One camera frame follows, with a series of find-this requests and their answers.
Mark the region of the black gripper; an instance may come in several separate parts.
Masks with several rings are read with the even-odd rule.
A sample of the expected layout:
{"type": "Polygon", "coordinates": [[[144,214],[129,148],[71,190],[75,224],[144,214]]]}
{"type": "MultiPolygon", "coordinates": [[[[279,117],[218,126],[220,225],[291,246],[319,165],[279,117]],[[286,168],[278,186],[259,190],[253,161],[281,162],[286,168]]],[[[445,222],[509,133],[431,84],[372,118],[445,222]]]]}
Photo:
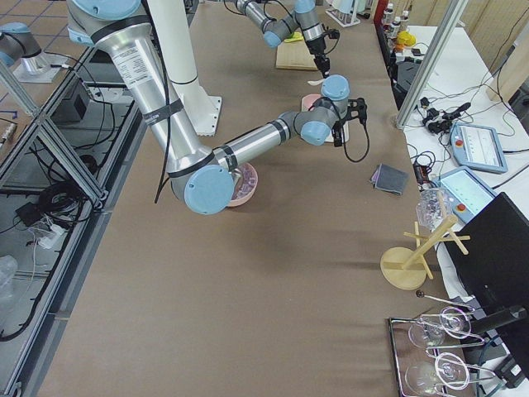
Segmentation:
{"type": "Polygon", "coordinates": [[[326,42],[324,39],[314,39],[306,42],[309,53],[314,57],[314,63],[323,78],[329,76],[331,62],[326,55],[326,42]]]}
{"type": "Polygon", "coordinates": [[[340,147],[347,143],[347,122],[336,122],[331,129],[332,143],[334,147],[340,147]]]}

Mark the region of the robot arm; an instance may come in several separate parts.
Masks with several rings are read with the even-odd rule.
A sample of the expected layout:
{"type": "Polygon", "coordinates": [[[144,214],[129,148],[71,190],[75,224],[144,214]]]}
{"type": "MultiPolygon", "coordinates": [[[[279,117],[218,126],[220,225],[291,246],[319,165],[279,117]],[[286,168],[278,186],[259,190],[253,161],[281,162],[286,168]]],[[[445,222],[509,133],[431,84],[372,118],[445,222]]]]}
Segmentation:
{"type": "Polygon", "coordinates": [[[279,20],[265,11],[267,1],[238,0],[223,3],[228,11],[252,20],[270,48],[277,48],[295,31],[301,31],[306,47],[322,77],[325,79],[330,75],[331,63],[326,53],[326,37],[331,35],[331,30],[321,23],[315,1],[296,1],[293,9],[287,11],[279,20]]]}
{"type": "Polygon", "coordinates": [[[256,1],[236,3],[270,47],[302,32],[322,73],[322,97],[308,111],[285,112],[214,149],[197,134],[215,106],[205,92],[190,92],[197,85],[197,73],[182,2],[70,1],[67,8],[70,39],[110,56],[164,150],[164,176],[174,195],[195,213],[218,213],[229,204],[239,165],[293,136],[319,146],[346,119],[349,84],[329,72],[326,30],[313,1],[296,2],[282,19],[269,17],[256,1]]]}

